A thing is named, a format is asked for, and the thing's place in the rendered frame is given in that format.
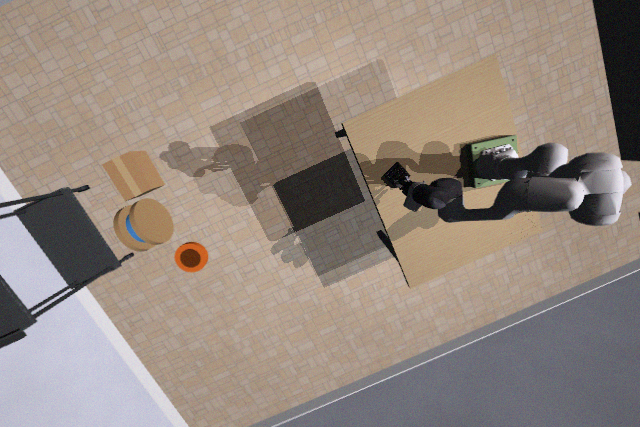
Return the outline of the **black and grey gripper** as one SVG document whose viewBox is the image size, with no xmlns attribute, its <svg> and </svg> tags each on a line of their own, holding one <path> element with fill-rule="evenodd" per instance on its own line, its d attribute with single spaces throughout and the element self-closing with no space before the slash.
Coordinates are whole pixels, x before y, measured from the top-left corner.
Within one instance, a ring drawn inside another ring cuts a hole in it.
<svg viewBox="0 0 640 427">
<path fill-rule="evenodd" d="M 405 180 L 406 180 L 407 182 L 406 182 Z M 415 182 L 412 182 L 411 180 L 409 180 L 409 175 L 404 176 L 403 178 L 400 178 L 400 179 L 398 179 L 398 180 L 396 180 L 396 181 L 394 181 L 394 182 L 398 184 L 398 185 L 395 185 L 395 186 L 396 186 L 396 187 L 398 187 L 398 188 L 399 188 L 399 190 L 402 190 L 402 193 L 403 193 L 406 197 L 407 197 L 407 194 L 408 194 L 408 189 L 409 189 L 409 187 L 410 187 L 413 183 L 415 183 Z"/>
</svg>

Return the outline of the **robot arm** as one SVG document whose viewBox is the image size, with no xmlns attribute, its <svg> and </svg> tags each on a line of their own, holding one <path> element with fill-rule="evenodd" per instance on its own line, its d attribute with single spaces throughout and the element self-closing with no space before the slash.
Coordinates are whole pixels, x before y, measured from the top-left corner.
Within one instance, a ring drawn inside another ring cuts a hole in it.
<svg viewBox="0 0 640 427">
<path fill-rule="evenodd" d="M 632 185 L 621 172 L 620 158 L 603 152 L 586 153 L 569 163 L 567 158 L 568 149 L 557 143 L 540 145 L 522 158 L 509 144 L 483 150 L 476 164 L 478 175 L 492 181 L 510 179 L 493 207 L 466 209 L 462 184 L 454 178 L 413 183 L 403 206 L 414 212 L 422 205 L 438 209 L 438 216 L 449 223 L 510 219 L 532 211 L 569 211 L 573 220 L 591 226 L 616 222 L 622 196 Z"/>
</svg>

